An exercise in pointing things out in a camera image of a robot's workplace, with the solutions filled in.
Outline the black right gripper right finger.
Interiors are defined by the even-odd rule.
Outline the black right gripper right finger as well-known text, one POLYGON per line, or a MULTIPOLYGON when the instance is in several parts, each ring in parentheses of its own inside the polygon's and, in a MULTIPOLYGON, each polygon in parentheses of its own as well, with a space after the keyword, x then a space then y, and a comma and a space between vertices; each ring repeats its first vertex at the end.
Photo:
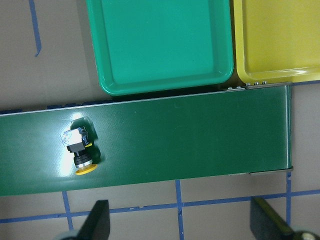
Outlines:
POLYGON ((261 197, 250 200, 250 230, 256 240, 292 240, 294 230, 261 197))

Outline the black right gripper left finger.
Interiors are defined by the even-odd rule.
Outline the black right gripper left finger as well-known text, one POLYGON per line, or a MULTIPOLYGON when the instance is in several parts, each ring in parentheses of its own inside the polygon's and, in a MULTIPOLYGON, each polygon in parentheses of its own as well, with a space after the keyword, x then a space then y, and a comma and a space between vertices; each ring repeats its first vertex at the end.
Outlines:
POLYGON ((98 200, 79 230, 77 240, 108 240, 110 236, 110 209, 108 200, 98 200))

